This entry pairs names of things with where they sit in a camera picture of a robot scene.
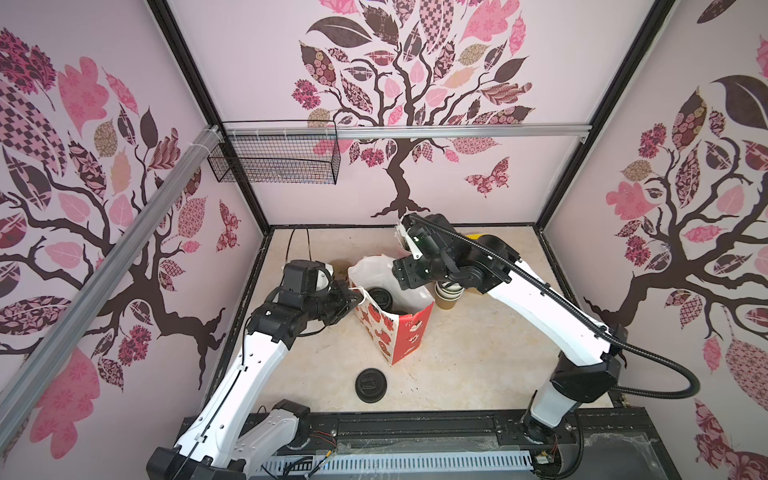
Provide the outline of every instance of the wire basket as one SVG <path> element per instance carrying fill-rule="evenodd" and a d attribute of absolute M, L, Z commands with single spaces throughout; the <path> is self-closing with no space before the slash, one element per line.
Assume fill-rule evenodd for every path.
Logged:
<path fill-rule="evenodd" d="M 336 184 L 341 153 L 334 121 L 224 122 L 229 146 L 219 144 L 208 163 L 219 182 Z M 237 162 L 243 172 L 237 168 Z"/>

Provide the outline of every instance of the pink wall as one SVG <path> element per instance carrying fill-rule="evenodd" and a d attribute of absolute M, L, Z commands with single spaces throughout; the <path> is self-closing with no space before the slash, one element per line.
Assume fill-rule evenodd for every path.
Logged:
<path fill-rule="evenodd" d="M 584 308 L 701 380 L 695 398 L 630 398 L 683 478 L 768 475 L 765 18 L 681 2 L 547 230 Z M 628 359 L 623 385 L 682 388 Z"/>
<path fill-rule="evenodd" d="M 141 0 L 13 1 L 0 28 L 4 386 L 205 123 Z M 237 187 L 204 164 L 0 475 L 143 477 L 200 408 L 259 242 Z"/>
<path fill-rule="evenodd" d="M 525 123 L 588 122 L 650 4 L 292 0 L 173 7 L 225 120 L 349 117 L 350 125 L 383 126 L 420 124 L 422 108 L 424 124 L 455 115 L 474 124 L 507 108 L 517 108 L 511 116 Z M 432 27 L 435 20 L 440 28 Z M 356 25 L 358 34 L 340 35 L 350 30 L 336 25 Z M 412 34 L 425 47 L 424 61 L 382 59 L 396 56 L 398 44 L 409 50 Z M 501 56 L 486 74 L 485 59 L 496 48 Z M 515 62 L 517 73 L 504 75 Z M 337 185 L 254 189 L 271 223 L 394 223 L 422 208 L 455 222 L 535 221 L 574 146 L 572 137 L 499 138 L 481 147 L 430 140 L 400 141 L 391 157 L 387 140 L 346 142 Z M 425 145 L 428 158 L 413 155 Z M 349 153 L 357 150 L 359 160 Z M 310 207 L 306 198 L 322 200 Z"/>

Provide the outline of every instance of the butterfly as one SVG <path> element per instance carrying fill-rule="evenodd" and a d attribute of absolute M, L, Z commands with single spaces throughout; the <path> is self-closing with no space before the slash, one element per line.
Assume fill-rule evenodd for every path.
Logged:
<path fill-rule="evenodd" d="M 471 185 L 475 185 L 478 188 L 478 192 L 488 196 L 488 192 L 493 190 L 494 184 L 496 187 L 505 186 L 509 187 L 507 185 L 507 180 L 509 180 L 509 175 L 507 175 L 506 172 L 509 168 L 509 157 L 504 158 L 502 161 L 498 162 L 495 167 L 493 167 L 493 171 L 490 175 L 470 175 L 469 177 L 466 177 L 464 180 L 468 181 Z"/>
<path fill-rule="evenodd" d="M 224 202 L 219 200 L 219 211 L 221 212 L 221 220 L 224 220 L 224 232 L 219 236 L 219 240 L 216 242 L 216 251 L 220 252 L 225 248 L 234 248 L 237 245 L 237 226 L 240 225 L 240 220 L 237 219 L 235 214 L 230 213 L 230 209 Z"/>

